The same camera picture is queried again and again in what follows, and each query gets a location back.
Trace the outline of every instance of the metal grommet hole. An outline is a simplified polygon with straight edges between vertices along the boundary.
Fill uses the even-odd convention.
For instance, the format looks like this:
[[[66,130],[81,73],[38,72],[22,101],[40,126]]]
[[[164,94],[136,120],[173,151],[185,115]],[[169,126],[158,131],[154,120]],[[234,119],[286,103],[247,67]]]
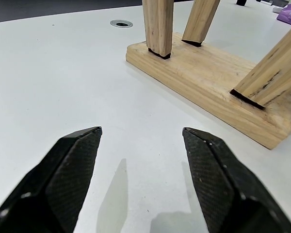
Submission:
[[[132,27],[132,22],[129,22],[127,20],[121,20],[121,19],[116,19],[112,20],[110,22],[112,26],[118,27],[118,28],[130,28]]]

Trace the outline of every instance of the white table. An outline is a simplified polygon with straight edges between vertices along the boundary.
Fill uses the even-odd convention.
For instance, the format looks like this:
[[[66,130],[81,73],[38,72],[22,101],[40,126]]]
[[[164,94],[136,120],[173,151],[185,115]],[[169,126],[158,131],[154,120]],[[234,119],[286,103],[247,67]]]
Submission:
[[[258,62],[291,26],[268,5],[234,3],[222,0],[206,42]],[[191,6],[175,3],[175,32]],[[126,63],[126,47],[144,40],[141,6],[0,23],[0,204],[58,138],[100,125],[75,233],[206,233],[187,126],[223,138],[291,219],[291,135],[268,150]]]

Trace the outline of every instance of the black rubber foot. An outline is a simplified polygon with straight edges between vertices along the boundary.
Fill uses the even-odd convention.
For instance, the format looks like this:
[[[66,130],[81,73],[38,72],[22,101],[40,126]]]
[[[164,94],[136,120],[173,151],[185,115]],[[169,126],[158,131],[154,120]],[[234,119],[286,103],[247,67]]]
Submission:
[[[190,45],[193,45],[195,47],[201,47],[202,46],[202,43],[198,43],[198,42],[195,42],[195,41],[189,41],[189,40],[182,40],[183,42],[185,43],[188,43]]]
[[[153,54],[155,54],[156,56],[158,56],[158,57],[160,57],[160,58],[162,58],[162,59],[164,59],[164,60],[166,60],[166,59],[168,59],[168,58],[170,58],[170,54],[168,54],[168,55],[166,55],[166,56],[161,56],[161,55],[159,55],[158,53],[156,53],[156,52],[153,52],[153,50],[152,49],[149,49],[149,52],[151,52],[151,53],[153,53]]]
[[[252,106],[254,106],[256,108],[259,108],[261,110],[263,110],[265,108],[265,107],[259,105],[258,103],[255,103],[254,101],[248,99],[246,96],[243,96],[241,93],[239,93],[238,91],[236,91],[234,89],[232,89],[229,93],[232,94],[233,96],[239,98],[240,100],[251,104]]]

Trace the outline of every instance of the dark floor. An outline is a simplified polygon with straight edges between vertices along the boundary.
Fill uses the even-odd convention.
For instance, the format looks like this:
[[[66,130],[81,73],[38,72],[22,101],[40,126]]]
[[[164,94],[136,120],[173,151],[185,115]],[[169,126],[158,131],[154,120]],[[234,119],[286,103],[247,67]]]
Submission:
[[[141,3],[142,0],[0,0],[0,22],[78,11],[136,6]]]

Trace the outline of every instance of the plywood edge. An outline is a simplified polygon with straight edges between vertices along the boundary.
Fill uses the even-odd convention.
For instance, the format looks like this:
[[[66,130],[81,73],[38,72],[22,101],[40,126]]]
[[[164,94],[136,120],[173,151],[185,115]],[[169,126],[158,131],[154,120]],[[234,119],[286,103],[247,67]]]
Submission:
[[[177,59],[183,59],[180,56],[173,58],[173,53],[179,54],[184,51],[179,37],[179,34],[175,35],[174,41],[178,43],[178,46],[174,46],[172,57],[169,60],[165,61],[147,52],[144,42],[128,46],[126,60],[269,149],[276,147],[289,135],[291,132],[291,111],[289,109],[285,109],[286,111],[279,116],[274,116],[274,110],[271,108],[278,107],[274,104],[270,106],[270,109],[261,113],[261,110],[247,106],[247,103],[233,96],[226,99],[221,93],[226,92],[226,90],[216,92],[213,88],[208,88],[201,85],[200,82],[190,80],[189,76],[184,74],[186,72],[185,68],[183,69],[184,71],[181,71],[179,67],[174,67],[173,62],[178,63]],[[285,114],[289,120],[283,119],[282,116]]]

